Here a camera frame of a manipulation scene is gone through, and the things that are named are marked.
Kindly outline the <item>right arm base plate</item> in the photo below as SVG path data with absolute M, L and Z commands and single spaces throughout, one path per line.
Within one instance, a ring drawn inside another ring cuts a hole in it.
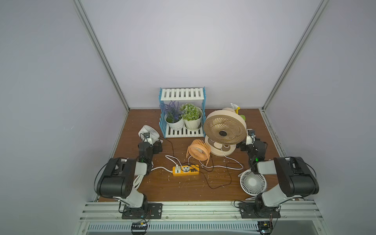
M 270 218 L 280 218 L 279 207 L 266 207 L 262 203 L 248 202 L 238 204 L 240 215 L 242 218 L 251 219 L 270 219 Z

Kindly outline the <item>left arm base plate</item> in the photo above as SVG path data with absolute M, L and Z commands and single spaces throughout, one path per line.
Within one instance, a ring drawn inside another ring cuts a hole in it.
M 146 203 L 140 208 L 131 208 L 125 206 L 122 211 L 122 219 L 161 219 L 162 217 L 162 203 Z

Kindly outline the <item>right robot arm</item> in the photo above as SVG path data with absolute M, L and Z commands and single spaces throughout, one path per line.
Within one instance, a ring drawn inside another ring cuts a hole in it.
M 278 209 L 294 198 L 318 194 L 315 170 L 301 157 L 265 159 L 268 144 L 243 141 L 237 148 L 248 155 L 249 169 L 239 175 L 240 186 L 255 200 L 256 211 Z

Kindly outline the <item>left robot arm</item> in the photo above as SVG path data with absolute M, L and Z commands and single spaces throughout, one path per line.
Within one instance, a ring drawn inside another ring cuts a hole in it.
M 137 211 L 142 214 L 147 212 L 147 196 L 138 192 L 134 185 L 136 178 L 151 173 L 153 156 L 162 152 L 162 142 L 154 144 L 141 142 L 138 144 L 139 156 L 132 158 L 112 158 L 99 170 L 102 175 L 97 175 L 94 181 L 95 193 L 104 198 L 116 199 L 124 204 L 124 212 Z

